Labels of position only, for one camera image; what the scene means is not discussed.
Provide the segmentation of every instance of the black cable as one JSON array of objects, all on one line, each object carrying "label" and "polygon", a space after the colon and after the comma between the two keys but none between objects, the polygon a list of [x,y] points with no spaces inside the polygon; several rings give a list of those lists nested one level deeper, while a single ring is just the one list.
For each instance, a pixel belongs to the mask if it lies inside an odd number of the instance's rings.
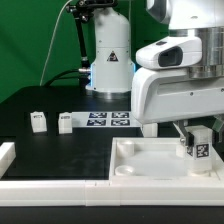
[{"label": "black cable", "polygon": [[75,72],[79,72],[78,69],[72,69],[72,70],[67,70],[67,71],[64,71],[62,73],[59,73],[58,75],[54,76],[52,79],[50,79],[49,81],[47,81],[44,86],[45,87],[48,87],[51,85],[52,82],[54,82],[55,80],[61,78],[62,76],[64,75],[67,75],[67,74],[71,74],[71,73],[75,73]]},{"label": "black cable", "polygon": [[61,79],[83,79],[83,78],[88,78],[88,75],[62,77],[62,78],[55,79],[55,81],[56,80],[61,80]]},{"label": "black cable", "polygon": [[84,40],[84,35],[83,35],[82,23],[79,18],[79,13],[77,11],[74,11],[73,17],[75,19],[78,40],[79,40],[79,45],[80,45],[82,67],[89,68],[90,63],[89,63],[89,59],[88,59],[87,53],[86,53],[86,45],[85,45],[85,40]]}]

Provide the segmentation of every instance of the black and white pattern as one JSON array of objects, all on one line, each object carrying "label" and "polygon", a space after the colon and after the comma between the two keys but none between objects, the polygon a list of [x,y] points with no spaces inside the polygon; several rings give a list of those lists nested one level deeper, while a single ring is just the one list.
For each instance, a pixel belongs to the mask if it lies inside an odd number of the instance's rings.
[{"label": "black and white pattern", "polygon": [[128,112],[117,112],[117,113],[112,113],[112,118],[129,118],[129,113]]},{"label": "black and white pattern", "polygon": [[90,113],[89,118],[107,118],[107,113]]},{"label": "black and white pattern", "polygon": [[106,120],[88,120],[87,126],[106,126]]},{"label": "black and white pattern", "polygon": [[197,145],[196,153],[197,153],[197,158],[209,157],[209,145],[208,144]]},{"label": "black and white pattern", "polygon": [[130,120],[111,120],[111,126],[130,126]]}]

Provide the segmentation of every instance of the green background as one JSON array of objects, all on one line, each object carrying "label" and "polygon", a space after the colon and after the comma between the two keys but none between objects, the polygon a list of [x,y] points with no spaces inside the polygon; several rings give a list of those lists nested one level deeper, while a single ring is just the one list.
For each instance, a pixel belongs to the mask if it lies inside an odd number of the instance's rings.
[{"label": "green background", "polygon": [[[67,0],[1,0],[0,10],[0,102],[26,86],[38,86],[56,19]],[[129,1],[119,1],[116,11],[128,17]],[[132,59],[136,51],[167,35],[167,27],[145,10],[145,0],[132,0]],[[84,25],[87,52],[95,57],[94,24]],[[62,14],[45,80],[80,67],[79,44],[72,15]],[[63,82],[64,85],[77,81]]]}]

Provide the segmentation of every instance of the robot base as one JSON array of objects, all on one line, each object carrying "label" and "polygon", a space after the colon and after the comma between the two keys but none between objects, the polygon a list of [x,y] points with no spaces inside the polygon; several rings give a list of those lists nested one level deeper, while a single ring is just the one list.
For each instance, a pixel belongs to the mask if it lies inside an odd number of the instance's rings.
[{"label": "robot base", "polygon": [[107,99],[107,100],[129,99],[131,97],[131,91],[120,92],[120,93],[110,93],[110,92],[97,92],[94,90],[86,89],[86,95],[93,96],[96,98]]}]

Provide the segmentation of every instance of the white platform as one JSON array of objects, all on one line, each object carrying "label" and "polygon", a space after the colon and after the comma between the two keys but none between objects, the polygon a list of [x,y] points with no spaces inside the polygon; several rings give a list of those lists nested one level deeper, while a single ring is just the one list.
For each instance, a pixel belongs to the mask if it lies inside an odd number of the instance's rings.
[{"label": "white platform", "polygon": [[[178,138],[114,138],[109,180],[1,181],[0,206],[224,205],[217,153],[209,177],[192,177],[177,146]],[[122,176],[120,166],[128,166]]]}]

